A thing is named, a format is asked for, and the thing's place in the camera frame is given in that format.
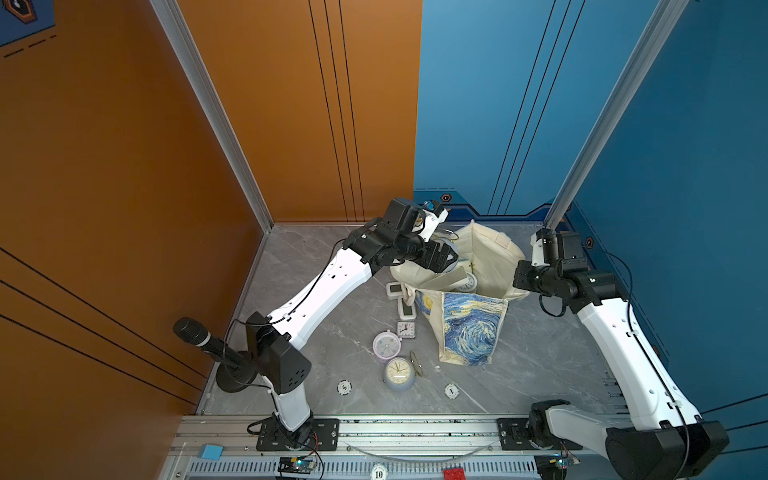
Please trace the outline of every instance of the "clock face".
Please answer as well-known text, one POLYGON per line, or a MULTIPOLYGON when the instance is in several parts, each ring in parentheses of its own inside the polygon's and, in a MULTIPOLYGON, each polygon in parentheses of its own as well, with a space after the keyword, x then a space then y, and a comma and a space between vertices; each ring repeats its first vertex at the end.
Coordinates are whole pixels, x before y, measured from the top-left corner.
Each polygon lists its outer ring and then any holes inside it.
POLYGON ((412 339, 416 337, 416 323, 397 322, 397 336, 403 339, 412 339))
POLYGON ((386 375, 390 382, 402 385, 413 376, 413 368, 405 359, 394 359, 386 366, 386 375))

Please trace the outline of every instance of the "black mounting plate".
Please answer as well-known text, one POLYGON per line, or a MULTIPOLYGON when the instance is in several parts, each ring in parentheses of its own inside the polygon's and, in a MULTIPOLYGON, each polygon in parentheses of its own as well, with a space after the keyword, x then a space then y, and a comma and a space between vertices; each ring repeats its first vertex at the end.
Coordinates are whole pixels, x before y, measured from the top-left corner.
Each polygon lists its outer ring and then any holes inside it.
MULTIPOLYGON (((559 450, 560 445, 542 445, 536 448, 531 442, 531 434, 528 431, 528 417, 496 419, 498 426, 498 440, 502 443, 502 450, 559 450)), ((561 440, 568 450, 582 450, 584 447, 570 440, 561 440)))
MULTIPOLYGON (((336 450, 339 440, 339 419, 312 419, 312 433, 317 434, 317 449, 321 452, 336 450)), ((286 438, 277 428, 277 418, 264 420, 259 431, 259 442, 256 450, 261 452, 287 452, 296 450, 289 448, 286 438)))

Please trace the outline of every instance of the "black line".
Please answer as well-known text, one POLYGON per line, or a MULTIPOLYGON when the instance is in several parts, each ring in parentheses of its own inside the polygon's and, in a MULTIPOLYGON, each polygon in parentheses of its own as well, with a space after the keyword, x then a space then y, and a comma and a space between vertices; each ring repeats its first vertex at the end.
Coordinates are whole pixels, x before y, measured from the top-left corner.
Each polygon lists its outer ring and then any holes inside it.
POLYGON ((541 124, 541 119, 544 117, 544 111, 547 109, 547 104, 549 103, 549 97, 552 95, 552 90, 554 89, 554 83, 558 80, 558 75, 560 74, 560 67, 563 66, 563 60, 565 60, 565 54, 568 53, 568 47, 571 46, 571 39, 574 37, 574 32, 576 31, 576 25, 578 25, 578 20, 581 18, 581 12, 584 10, 584 5, 587 3, 587 0, 584 0, 581 3, 581 8, 579 8, 578 16, 576 17, 576 22, 574 23, 573 30, 571 30, 571 36, 568 37, 568 43, 565 44, 565 50, 563 50, 563 56, 560 58, 560 64, 558 65, 558 70, 554 73, 554 79, 552 80, 552 85, 549 88, 549 93, 547 94, 547 100, 544 102, 544 107, 541 109, 541 115, 538 117, 538 122, 536 123, 536 128, 533 130, 533 135, 531 136, 531 143, 528 144, 528 149, 525 151, 525 156, 523 157, 523 163, 520 165, 520 170, 518 171, 518 177, 515 179, 515 186, 512 188, 512 193, 509 194, 509 200, 507 200, 507 206, 504 209, 504 213, 507 213, 507 210, 509 210, 509 204, 512 202, 512 196, 515 195, 515 189, 518 187, 518 182, 520 181, 520 175, 523 173, 523 168, 525 168, 525 161, 528 159, 528 154, 531 153, 531 146, 533 145, 533 140, 536 138, 536 133, 538 132, 538 126, 541 124))
POLYGON ((741 449, 741 450, 731 450, 730 452, 721 452, 720 455, 725 455, 728 453, 750 452, 752 450, 760 450, 760 449, 768 449, 768 445, 761 445, 759 447, 750 447, 748 449, 741 449))
POLYGON ((189 400, 187 400, 187 399, 184 399, 184 398, 182 398, 182 397, 180 397, 180 396, 176 395, 175 393, 171 393, 171 392, 168 392, 166 389, 163 389, 163 388, 161 388, 161 387, 159 387, 159 386, 157 386, 157 385, 155 385, 155 384, 153 384, 153 383, 149 383, 147 380, 143 380, 143 379, 140 379, 139 377, 137 377, 137 376, 135 376, 135 375, 131 375, 130 373, 126 372, 125 370, 121 370, 121 369, 119 369, 119 368, 118 368, 118 367, 116 367, 116 366, 112 366, 112 365, 110 365, 109 363, 106 363, 104 360, 99 360, 99 359, 97 359, 97 358, 96 358, 96 357, 94 357, 94 356, 90 356, 90 355, 88 355, 87 353, 85 353, 85 352, 82 352, 81 350, 78 350, 78 349, 74 348, 73 346, 69 346, 69 345, 67 345, 66 343, 63 343, 63 342, 59 342, 59 341, 58 341, 58 340, 56 340, 55 338, 53 338, 53 337, 50 337, 50 336, 48 336, 48 335, 45 335, 44 333, 42 333, 42 332, 39 332, 39 331, 37 331, 37 330, 35 330, 35 329, 33 329, 33 328, 29 327, 29 326, 26 326, 26 325, 25 325, 25 324, 23 324, 23 323, 17 322, 16 320, 14 320, 14 319, 12 319, 12 318, 10 318, 10 317, 8 317, 8 316, 5 316, 5 315, 3 315, 2 313, 0 313, 0 318, 4 318, 4 319, 8 320, 9 322, 11 322, 11 323, 14 323, 15 325, 18 325, 18 326, 20 326, 20 327, 21 327, 21 328, 23 328, 23 329, 27 329, 27 330, 29 330, 29 331, 30 331, 30 332, 32 332, 32 333, 37 333, 39 336, 41 336, 41 337, 43 337, 43 338, 46 338, 46 339, 49 339, 49 340, 51 340, 51 341, 52 341, 52 342, 54 342, 54 343, 58 343, 59 345, 61 345, 61 346, 65 347, 65 348, 68 348, 68 349, 72 350, 73 352, 77 352, 77 353, 81 354, 82 356, 88 357, 88 358, 89 358, 89 359, 91 359, 91 360, 95 360, 95 361, 99 362, 101 365, 104 365, 104 366, 108 366, 109 368, 111 368, 111 369, 113 369, 113 370, 117 370, 117 371, 118 371, 118 372, 120 372, 120 373, 124 373, 125 375, 127 375, 127 376, 130 376, 132 379, 136 379, 136 380, 138 380, 139 382, 142 382, 142 383, 144 383, 144 384, 146 384, 146 385, 149 385, 149 386, 150 386, 150 387, 152 387, 153 389, 158 389, 158 390, 160 390, 161 392, 165 392, 165 393, 167 393, 167 394, 168 394, 168 395, 170 395, 170 396, 174 396, 174 397, 176 397, 177 399, 179 399, 179 400, 182 400, 182 401, 184 401, 184 402, 186 402, 186 403, 189 403, 189 404, 190 404, 190 405, 192 405, 192 406, 196 406, 196 405, 195 405, 193 402, 190 402, 189 400))
POLYGON ((114 323, 118 324, 119 326, 123 327, 123 328, 124 328, 124 329, 126 329, 128 332, 131 332, 131 333, 133 333, 135 336, 139 337, 140 339, 142 339, 142 340, 143 340, 143 341, 145 341, 146 343, 149 343, 149 344, 150 344, 150 345, 152 345, 154 348, 156 348, 156 349, 160 350, 162 353, 164 353, 164 354, 168 355, 170 358, 172 358, 172 359, 176 360, 176 361, 177 361, 177 362, 179 362, 181 365, 183 365, 183 366, 186 366, 188 369, 192 370, 193 372, 195 372, 195 373, 196 373, 196 374, 198 374, 199 376, 203 377, 204 379, 207 379, 207 378, 208 378, 206 375, 203 375, 202 373, 200 373, 200 372, 198 372, 197 370, 193 369, 192 367, 190 367, 190 366, 189 366, 189 365, 187 365, 186 363, 182 362, 181 360, 179 360, 179 359, 178 359, 178 358, 176 358, 175 356, 173 356, 173 355, 171 355, 170 353, 166 352, 165 350, 163 350, 163 349, 162 349, 162 348, 160 348, 159 346, 157 346, 157 345, 155 345, 154 343, 150 342, 149 340, 145 339, 143 336, 139 335, 139 334, 138 334, 138 333, 136 333, 135 331, 131 330, 131 329, 130 329, 130 328, 128 328, 127 326, 125 326, 125 325, 123 325, 122 323, 118 322, 117 320, 115 320, 115 319, 114 319, 114 318, 112 318, 111 316, 107 315, 107 314, 106 314, 106 313, 104 313, 103 311, 99 310, 99 309, 98 309, 98 308, 96 308, 95 306, 93 306, 93 305, 91 305, 90 303, 86 302, 86 301, 85 301, 85 300, 83 300, 81 297, 79 297, 79 296, 75 295, 75 294, 74 294, 74 293, 72 293, 70 290, 67 290, 67 289, 66 289, 66 288, 64 288, 64 287, 63 287, 63 286, 62 286, 60 283, 57 283, 57 282, 56 282, 55 280, 53 280, 51 277, 49 277, 49 276, 46 276, 46 275, 45 275, 43 272, 41 272, 40 270, 37 270, 36 268, 34 268, 34 267, 33 267, 32 265, 30 265, 29 263, 26 263, 24 260, 22 260, 22 259, 18 258, 18 257, 17 257, 16 255, 14 255, 13 253, 11 253, 11 252, 7 251, 5 248, 3 248, 3 247, 0 247, 0 252, 3 252, 3 253, 5 253, 6 255, 8 255, 9 257, 11 257, 13 260, 16 260, 17 262, 19 262, 21 265, 24 265, 24 266, 26 266, 27 268, 29 268, 29 269, 30 269, 30 270, 32 270, 33 272, 37 273, 39 276, 41 276, 41 277, 45 278, 47 281, 49 281, 49 282, 53 283, 54 285, 56 285, 56 286, 57 286, 57 287, 59 287, 60 289, 64 290, 66 293, 69 293, 69 294, 70 294, 70 295, 72 295, 74 298, 76 298, 76 299, 80 300, 82 303, 85 303, 86 305, 88 305, 89 307, 91 307, 93 310, 96 310, 97 312, 99 312, 101 315, 103 315, 103 316, 106 316, 108 319, 112 320, 112 322, 114 322, 114 323))
POLYGON ((763 420, 761 422, 747 423, 746 425, 739 425, 737 427, 731 427, 729 429, 725 429, 725 431, 730 432, 731 430, 745 429, 747 427, 754 427, 755 425, 762 425, 763 423, 768 423, 768 420, 763 420))
POLYGON ((357 131, 355 130, 355 109, 352 107, 352 82, 349 81, 349 60, 346 57, 346 39, 344 38, 344 17, 341 15, 341 0, 339 0, 339 20, 341 20, 341 41, 344 44, 344 62, 346 63, 346 85, 349 88, 349 111, 352 112, 352 136, 355 139, 355 162, 357 163, 357 183, 360 187, 360 205, 362 219, 366 219, 366 202, 362 198, 362 178, 360 176, 360 155, 357 152, 357 131))
POLYGON ((723 405, 723 406, 717 407, 716 409, 709 409, 706 412, 702 412, 701 415, 703 415, 705 413, 716 412, 717 410, 727 409, 728 407, 732 407, 734 405, 739 405, 739 404, 742 404, 742 403, 751 402, 752 400, 762 399, 764 396, 768 396, 768 393, 764 393, 762 395, 757 395, 757 396, 754 396, 754 397, 750 397, 750 398, 744 399, 744 400, 739 400, 738 402, 729 403, 728 405, 723 405))
POLYGON ((58 310, 56 310, 55 308, 53 308, 53 307, 51 307, 51 306, 48 306, 48 305, 46 305, 45 303, 41 302, 40 300, 38 300, 38 299, 34 298, 32 295, 28 295, 27 293, 24 293, 24 292, 22 292, 21 290, 19 290, 19 289, 18 289, 18 288, 16 288, 15 286, 11 285, 10 283, 8 283, 8 282, 5 282, 3 279, 0 279, 0 283, 2 283, 3 285, 5 285, 5 286, 6 286, 6 287, 8 287, 9 289, 11 289, 11 290, 15 291, 16 293, 20 293, 21 295, 23 295, 23 296, 25 296, 25 297, 29 298, 30 300, 32 300, 33 302, 37 303, 38 305, 40 305, 40 306, 43 306, 43 307, 45 307, 45 308, 46 308, 46 309, 48 309, 48 310, 51 310, 53 313, 55 313, 55 314, 59 315, 61 318, 64 318, 64 319, 67 319, 67 320, 69 320, 70 322, 74 323, 75 325, 79 326, 79 327, 80 327, 80 328, 82 328, 82 329, 86 329, 88 332, 91 332, 91 333, 93 333, 94 335, 96 335, 96 336, 97 336, 97 337, 99 337, 100 339, 102 339, 102 340, 106 340, 107 342, 111 343, 112 345, 116 346, 117 348, 119 348, 119 349, 121 349, 121 350, 123 350, 123 351, 125 351, 125 352, 127 352, 127 353, 130 353, 132 356, 135 356, 135 357, 136 357, 136 358, 138 358, 139 360, 141 360, 141 361, 143 361, 143 362, 146 362, 146 363, 148 363, 148 364, 152 365, 154 368, 156 368, 156 369, 158 369, 158 370, 160 370, 160 371, 162 371, 162 372, 165 372, 165 373, 167 373, 168 375, 170 375, 170 376, 174 377, 175 379, 179 380, 180 382, 184 382, 184 383, 186 383, 187 385, 189 385, 189 386, 190 386, 190 387, 192 387, 193 389, 196 389, 196 390, 200 390, 201 392, 203 391, 201 388, 199 388, 199 387, 196 387, 196 386, 192 385, 192 384, 191 384, 191 383, 189 383, 187 380, 184 380, 184 379, 182 379, 181 377, 178 377, 178 376, 174 375, 173 373, 171 373, 171 372, 168 372, 166 369, 164 369, 164 368, 162 368, 162 367, 160 367, 160 366, 157 366, 157 365, 155 365, 154 363, 150 362, 149 360, 145 359, 145 358, 144 358, 144 357, 142 357, 142 356, 139 356, 139 355, 137 355, 136 353, 133 353, 133 352, 132 352, 132 351, 130 351, 129 349, 127 349, 127 348, 125 348, 124 346, 120 345, 119 343, 113 342, 112 340, 110 340, 110 339, 109 339, 109 338, 107 338, 106 336, 103 336, 103 335, 101 335, 100 333, 98 333, 98 332, 95 332, 95 331, 94 331, 94 330, 92 330, 92 329, 89 329, 88 327, 86 327, 86 326, 85 326, 85 325, 83 325, 82 323, 79 323, 77 320, 75 320, 75 319, 72 319, 72 318, 70 318, 70 317, 66 316, 65 314, 63 314, 63 313, 59 312, 59 311, 58 311, 58 310))
POLYGON ((320 78, 323 80, 323 93, 326 95, 326 109, 328 110, 328 124, 331 126, 331 140, 333 140, 333 154, 336 155, 336 169, 339 171, 339 187, 341 187, 341 200, 344 202, 344 215, 349 221, 349 212, 346 211, 346 198, 344 196, 344 183, 341 181, 341 165, 339 165, 339 152, 336 151, 336 136, 333 135, 333 122, 331 121, 331 107, 328 103, 328 91, 326 90, 326 78, 323 75, 323 63, 320 61, 320 44, 317 43, 317 30, 315 29, 315 17, 312 15, 312 2, 306 0, 310 6, 310 18, 312 19, 312 31, 315 33, 315 47, 317 47, 317 63, 320 65, 320 78))
POLYGON ((27 38, 27 37, 31 37, 31 36, 33 36, 33 35, 37 35, 37 34, 38 34, 38 33, 40 33, 41 31, 46 31, 46 30, 48 30, 49 28, 53 28, 53 27, 55 27, 55 26, 56 26, 56 25, 51 25, 50 27, 45 27, 45 28, 43 28, 42 30, 37 30, 36 32, 34 32, 34 33, 31 33, 31 34, 29 34, 29 35, 24 35, 23 37, 14 38, 13 40, 11 40, 11 41, 7 41, 6 43, 4 43, 4 44, 0 45, 0 47, 5 47, 6 45, 10 45, 10 44, 11 44, 11 43, 13 43, 14 41, 24 40, 24 39, 25 39, 25 38, 27 38))
POLYGON ((346 173, 349 175, 349 191, 352 192, 352 209, 357 221, 357 205, 355 204, 355 187, 352 186, 352 168, 349 166, 349 149, 346 147, 346 132, 344 131, 344 113, 341 111, 341 94, 339 93, 339 75, 336 74, 336 56, 333 54, 333 40, 331 39, 331 22, 328 19, 328 4, 326 7, 326 25, 328 25, 328 42, 331 45, 331 62, 333 63, 333 78, 336 80, 336 99, 339 101, 339 118, 341 119, 341 136, 344 139, 344 153, 346 154, 346 173))
POLYGON ((20 49, 18 49, 17 51, 12 51, 11 53, 9 53, 9 54, 7 54, 7 55, 3 55, 2 57, 3 57, 3 58, 8 58, 8 57, 10 57, 11 55, 16 55, 16 54, 17 54, 17 53, 19 53, 20 51, 24 51, 24 49, 23 49, 23 48, 20 48, 20 49))
POLYGON ((533 110, 536 109, 536 102, 538 101, 538 96, 541 93, 541 87, 544 86, 544 80, 546 80, 547 78, 547 72, 549 71, 549 64, 552 62, 552 55, 554 55, 554 50, 558 46, 560 33, 563 30, 563 25, 565 25, 565 19, 568 17, 568 10, 570 10, 571 8, 571 2, 572 0, 568 0, 568 6, 565 7, 565 14, 563 15, 563 21, 560 22, 560 28, 558 29, 558 35, 554 38, 554 43, 552 44, 552 51, 549 52, 549 59, 547 60, 547 66, 544 68, 544 74, 541 76, 541 83, 538 84, 538 90, 536 91, 536 96, 533 99, 533 106, 531 107, 531 113, 528 115, 528 121, 525 122, 525 129, 523 130, 523 135, 520 136, 520 144, 518 144, 518 151, 515 153, 515 159, 512 161, 512 168, 509 169, 507 182, 504 184, 504 190, 502 190, 502 196, 498 201, 498 207, 496 208, 497 215, 500 209, 502 208, 502 201, 504 201, 504 195, 507 193, 507 187, 509 186, 509 180, 512 178, 512 172, 515 171, 515 164, 518 161, 520 148, 523 145, 523 140, 525 140, 525 134, 528 132, 528 125, 531 123, 531 117, 533 117, 533 110))
POLYGON ((509 136, 509 143, 507 144, 507 151, 504 153, 504 160, 502 161, 502 167, 498 169, 498 178, 496 179, 496 186, 493 187, 493 195, 491 195, 491 203, 488 204, 488 213, 487 215, 491 214, 491 207, 493 207, 493 199, 496 197, 496 190, 498 189, 498 182, 502 179, 502 172, 504 172, 504 165, 507 163, 507 155, 509 155, 509 148, 512 145, 512 138, 515 136, 515 131, 518 129, 518 121, 520 120, 520 113, 523 111, 523 104, 525 103, 525 97, 528 96, 528 87, 531 86, 531 79, 533 78, 533 71, 536 69, 536 63, 538 62, 538 55, 541 53, 541 46, 544 44, 544 37, 547 36, 547 29, 549 28, 549 21, 552 20, 552 12, 554 12, 554 4, 557 3, 557 0, 554 0, 552 2, 552 8, 549 10, 549 17, 547 18, 547 24, 544 26, 544 33, 541 34, 541 41, 538 44, 538 50, 536 51, 536 59, 533 61, 533 66, 531 67, 531 74, 528 76, 528 83, 525 85, 525 93, 523 94, 523 99, 520 101, 520 108, 518 109, 518 116, 515 119, 515 126, 512 128, 512 135, 509 136))

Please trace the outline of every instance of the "small blue object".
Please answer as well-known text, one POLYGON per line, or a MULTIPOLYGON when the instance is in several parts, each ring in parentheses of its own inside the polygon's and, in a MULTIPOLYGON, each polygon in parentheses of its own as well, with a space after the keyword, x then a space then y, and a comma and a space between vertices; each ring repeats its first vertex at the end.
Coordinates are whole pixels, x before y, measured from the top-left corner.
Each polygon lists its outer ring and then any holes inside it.
POLYGON ((200 453, 197 454, 197 457, 205 458, 206 460, 218 460, 221 458, 221 452, 223 451, 224 447, 207 443, 200 447, 200 453))

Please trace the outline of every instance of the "white alarm clock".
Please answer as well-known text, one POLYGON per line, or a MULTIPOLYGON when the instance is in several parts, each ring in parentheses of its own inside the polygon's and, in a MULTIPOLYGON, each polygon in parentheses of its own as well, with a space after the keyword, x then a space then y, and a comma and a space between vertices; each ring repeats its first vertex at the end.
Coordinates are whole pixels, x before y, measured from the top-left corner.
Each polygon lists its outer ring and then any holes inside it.
POLYGON ((413 365, 401 356, 389 360, 384 367, 384 383, 396 392, 411 388, 414 378, 413 365))

